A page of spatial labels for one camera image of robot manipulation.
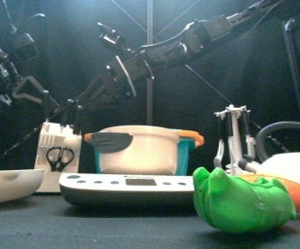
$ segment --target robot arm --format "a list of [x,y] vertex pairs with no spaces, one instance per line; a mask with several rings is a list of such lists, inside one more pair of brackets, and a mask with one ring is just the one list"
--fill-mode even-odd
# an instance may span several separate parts
[[[31,85],[31,88],[38,91],[39,94],[33,95],[25,91],[25,88],[27,85]],[[0,49],[0,101],[11,105],[13,98],[10,97],[10,94],[14,98],[26,98],[30,101],[42,104],[42,98],[37,97],[38,95],[43,94],[45,88],[38,83],[38,81],[31,76],[23,77],[10,59],[10,56],[7,53],[5,53]],[[50,96],[50,108],[53,112],[55,113],[61,106],[55,99]]]
[[125,38],[102,23],[101,39],[117,59],[107,65],[109,73],[117,87],[126,89],[125,96],[136,96],[133,83],[169,68],[184,65],[220,45],[232,41],[258,23],[281,4],[296,0],[264,0],[241,13],[230,17],[220,16],[208,20],[196,20],[168,41],[142,46],[137,51],[126,48]]

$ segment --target black curtain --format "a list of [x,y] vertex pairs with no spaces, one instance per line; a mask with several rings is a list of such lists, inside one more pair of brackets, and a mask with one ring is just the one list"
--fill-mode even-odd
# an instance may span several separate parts
[[[0,1],[0,48],[14,57],[9,19]],[[38,57],[27,62],[14,60],[18,71],[31,75],[65,106],[83,92],[90,81],[106,72],[114,54],[99,42],[98,22],[121,32],[133,49],[146,44],[148,3],[123,0],[7,1],[15,26],[37,13],[46,19],[33,21],[26,28],[38,48]],[[196,19],[230,16],[254,1],[184,0],[154,1],[154,42],[165,41]],[[300,15],[293,33],[300,76]],[[237,41],[205,54],[189,63],[193,71],[180,66],[162,71],[154,80],[153,125],[198,131],[205,146],[190,153],[189,173],[197,166],[213,168],[218,146],[216,112],[229,104],[246,105],[256,136],[258,128],[280,121],[300,121],[288,47],[282,26],[285,19],[269,18]],[[146,124],[146,82],[136,84],[137,97],[119,105],[86,113],[82,133],[113,125]],[[58,123],[62,115],[51,122]],[[0,103],[2,169],[33,168],[38,131],[43,123],[42,107],[15,100],[13,106]],[[300,150],[300,133],[281,132],[278,140],[293,151]],[[93,148],[82,144],[81,172],[94,172]]]

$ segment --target green toy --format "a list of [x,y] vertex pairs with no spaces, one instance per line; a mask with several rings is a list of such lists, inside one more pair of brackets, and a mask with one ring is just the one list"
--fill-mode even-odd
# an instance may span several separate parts
[[230,232],[264,232],[296,219],[295,203],[286,188],[274,178],[256,183],[229,176],[221,168],[204,167],[193,173],[194,207],[201,219]]

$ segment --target black table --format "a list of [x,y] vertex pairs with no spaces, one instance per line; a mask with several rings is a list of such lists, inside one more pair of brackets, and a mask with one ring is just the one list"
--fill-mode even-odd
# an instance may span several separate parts
[[79,208],[33,195],[0,203],[0,248],[300,248],[300,213],[280,229],[229,234],[193,209]]

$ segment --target white object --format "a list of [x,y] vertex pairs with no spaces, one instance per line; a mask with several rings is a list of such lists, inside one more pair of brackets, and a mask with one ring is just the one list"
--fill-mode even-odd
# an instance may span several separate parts
[[[240,137],[240,125],[238,119],[242,112],[248,113],[246,106],[234,107],[229,105],[224,111],[217,112],[216,115],[221,120],[225,120],[230,123],[232,134],[228,135],[228,152],[229,152],[229,165],[225,166],[225,171],[230,175],[240,175],[244,173],[244,170],[238,167],[238,162],[242,159],[242,146],[241,146],[241,137]],[[248,148],[248,155],[252,158],[256,158],[256,141],[250,134],[245,134],[245,142]],[[225,154],[225,142],[221,139],[218,146],[218,153],[214,159],[216,167],[222,167],[221,162]]]
[[101,132],[125,132],[133,135],[126,149],[99,153],[99,167],[105,174],[174,175],[177,169],[177,132],[150,125],[122,125]]
[[42,169],[0,171],[0,202],[30,196],[39,188]]
[[63,173],[59,182],[70,204],[193,207],[192,176]]
[[63,172],[77,173],[78,172],[78,161],[79,161],[79,151],[81,151],[81,135],[74,134],[74,130],[67,125],[66,127],[61,126],[57,123],[43,123],[38,149],[37,149],[37,159],[35,159],[35,169],[45,170],[43,182],[38,192],[42,193],[58,193],[61,191],[59,187],[59,178],[62,172],[51,171],[51,165],[46,158],[47,150],[54,146],[67,147],[74,150],[75,157],[71,163],[65,168]]
[[300,152],[273,155],[257,167],[257,174],[270,174],[300,183]]

